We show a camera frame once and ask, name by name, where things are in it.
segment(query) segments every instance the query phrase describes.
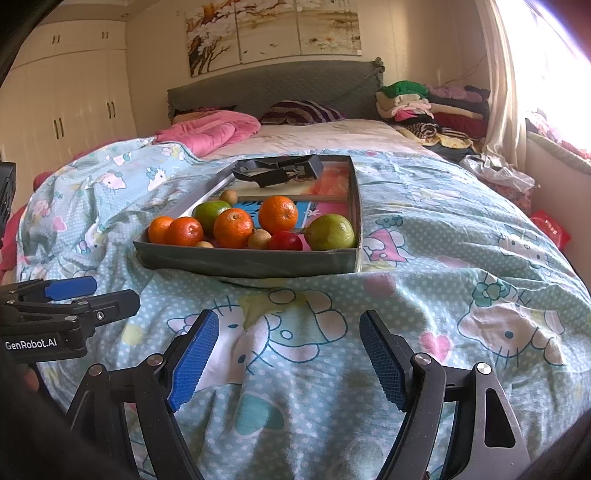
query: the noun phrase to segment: green cloth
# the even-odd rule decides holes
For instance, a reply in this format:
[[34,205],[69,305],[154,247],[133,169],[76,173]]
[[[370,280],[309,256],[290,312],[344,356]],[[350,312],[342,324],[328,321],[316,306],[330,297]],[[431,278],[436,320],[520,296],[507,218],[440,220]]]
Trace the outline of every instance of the green cloth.
[[417,82],[411,82],[410,80],[401,80],[388,87],[382,87],[382,91],[389,98],[396,98],[398,95],[408,95],[412,93],[420,95],[421,98],[426,98],[429,93],[429,90],[427,90],[424,85]]

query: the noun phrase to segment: blue gripper pad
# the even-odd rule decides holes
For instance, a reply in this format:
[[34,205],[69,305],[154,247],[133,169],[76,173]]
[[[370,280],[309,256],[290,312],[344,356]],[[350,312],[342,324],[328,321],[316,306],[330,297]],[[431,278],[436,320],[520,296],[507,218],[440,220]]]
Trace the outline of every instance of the blue gripper pad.
[[207,360],[212,354],[219,330],[217,315],[210,312],[172,371],[172,388],[168,395],[168,403],[173,412],[191,400]]
[[96,292],[96,280],[93,277],[53,280],[44,291],[45,297],[54,301],[86,297],[94,292]]
[[404,411],[407,403],[404,373],[382,332],[367,313],[359,319],[359,334],[386,398]]

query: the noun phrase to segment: red apple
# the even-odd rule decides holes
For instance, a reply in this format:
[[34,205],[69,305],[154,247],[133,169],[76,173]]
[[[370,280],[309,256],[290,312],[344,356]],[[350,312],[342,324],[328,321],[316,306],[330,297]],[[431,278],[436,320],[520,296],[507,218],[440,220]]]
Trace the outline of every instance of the red apple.
[[301,239],[292,232],[277,232],[267,243],[267,250],[303,250]]

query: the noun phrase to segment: green fruit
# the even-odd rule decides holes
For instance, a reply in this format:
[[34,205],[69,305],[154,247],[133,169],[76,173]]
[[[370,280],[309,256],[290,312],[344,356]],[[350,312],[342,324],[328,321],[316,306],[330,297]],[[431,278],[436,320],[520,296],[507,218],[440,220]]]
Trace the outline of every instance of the green fruit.
[[232,208],[229,203],[221,200],[211,200],[210,202],[203,202],[197,205],[193,209],[192,217],[201,223],[206,235],[212,236],[213,224],[216,221],[216,218],[220,213],[229,208]]
[[351,223],[336,213],[318,217],[306,227],[304,237],[312,250],[334,250],[355,246],[355,232]]

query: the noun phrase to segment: white plastic bag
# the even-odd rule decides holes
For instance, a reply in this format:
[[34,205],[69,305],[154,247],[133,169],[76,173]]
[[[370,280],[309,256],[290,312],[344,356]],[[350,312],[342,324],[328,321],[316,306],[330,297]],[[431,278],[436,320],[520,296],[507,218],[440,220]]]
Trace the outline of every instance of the white plastic bag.
[[477,178],[526,193],[535,187],[535,180],[529,175],[508,167],[494,167],[493,161],[486,155],[469,155],[460,161],[460,165]]

